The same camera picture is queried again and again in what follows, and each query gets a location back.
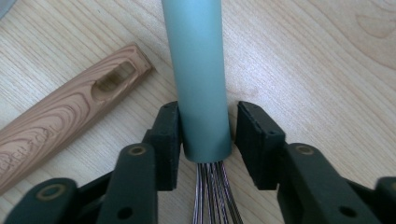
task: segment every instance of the light blue tube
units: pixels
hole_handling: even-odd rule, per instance
[[[190,161],[231,153],[220,0],[163,0],[177,84],[183,146]]]

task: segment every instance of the wooden handle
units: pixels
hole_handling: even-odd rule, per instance
[[[151,69],[136,45],[106,57],[0,131],[0,194],[66,147]]]

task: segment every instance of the wood grain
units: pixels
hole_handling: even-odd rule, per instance
[[[150,69],[139,48],[127,46],[10,122],[0,131],[0,194],[82,135]]]
[[[367,187],[396,175],[394,1],[222,1],[230,118],[236,103],[263,107],[287,141],[319,148]],[[82,185],[142,140],[161,105],[177,99],[161,1],[18,0],[0,20],[0,127],[76,74],[130,42],[156,68],[65,150],[0,197],[0,219],[33,185]],[[225,161],[245,223],[283,223],[276,192],[255,189],[239,152]],[[177,189],[159,194],[160,223],[189,223],[194,164],[180,157]]]

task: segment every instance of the clamp jaw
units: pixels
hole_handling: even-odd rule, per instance
[[[45,181],[6,223],[157,223],[157,191],[177,186],[180,133],[177,102],[164,105],[113,172],[80,188],[71,179]],[[285,139],[259,106],[238,104],[235,144],[256,187],[277,190],[286,224],[396,223],[396,177],[367,189],[341,177],[318,149]]]

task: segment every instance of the light wood table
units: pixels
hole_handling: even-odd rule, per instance
[[[230,118],[260,105],[287,140],[319,148],[367,187],[396,175],[396,3],[224,0]],[[0,197],[3,220],[52,177],[83,185],[113,169],[161,105],[175,101],[161,1],[18,0],[0,20],[0,127],[110,53],[136,42],[155,66],[144,82],[53,159]],[[255,189],[237,149],[225,162],[245,223],[282,223],[275,192]],[[160,223],[189,223],[195,166],[180,157],[177,189],[160,192]]]

